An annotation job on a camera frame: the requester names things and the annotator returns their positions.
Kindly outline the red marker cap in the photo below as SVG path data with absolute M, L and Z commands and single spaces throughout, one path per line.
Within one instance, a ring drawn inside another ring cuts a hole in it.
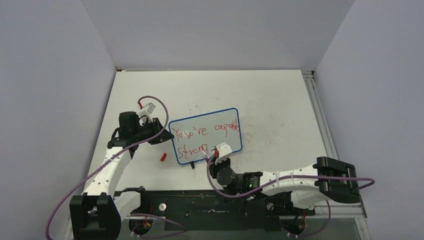
M 164 154 L 162 155 L 162 157 L 160 158 L 160 161 L 161 161 L 161 162 L 163 162 L 163 161 L 166 159 L 166 157 L 167 157 L 167 154 L 166 154 L 166 153 L 164 153 Z

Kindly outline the blue-framed whiteboard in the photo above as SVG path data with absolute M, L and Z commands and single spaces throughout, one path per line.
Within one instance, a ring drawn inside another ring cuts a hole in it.
M 176 160 L 180 165 L 201 161 L 216 145 L 227 143 L 234 153 L 243 149 L 239 111 L 227 108 L 172 120 L 168 123 Z

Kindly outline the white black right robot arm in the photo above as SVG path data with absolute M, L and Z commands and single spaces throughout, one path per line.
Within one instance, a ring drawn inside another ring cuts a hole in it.
M 316 163 L 288 171 L 257 171 L 235 173 L 229 158 L 216 162 L 217 157 L 207 161 L 208 181 L 216 180 L 223 187 L 217 193 L 229 199 L 259 196 L 275 196 L 287 193 L 283 209 L 296 214 L 301 209 L 332 200 L 342 204 L 361 201 L 360 187 L 356 179 L 356 168 L 327 156 L 316 159 Z

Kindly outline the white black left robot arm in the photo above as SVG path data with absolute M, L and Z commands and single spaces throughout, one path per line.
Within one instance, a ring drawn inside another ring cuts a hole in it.
M 116 240 L 123 219 L 131 211 L 141 216 L 149 210 L 149 201 L 142 197 L 143 187 L 114 199 L 123 171 L 140 142 L 156 145 L 174 139 L 157 117 L 151 118 L 148 113 L 144 116 L 146 119 L 140 123 L 143 117 L 136 112 L 120 113 L 119 127 L 107 144 L 104 168 L 94 176 L 82 195 L 71 198 L 69 210 L 75 240 Z

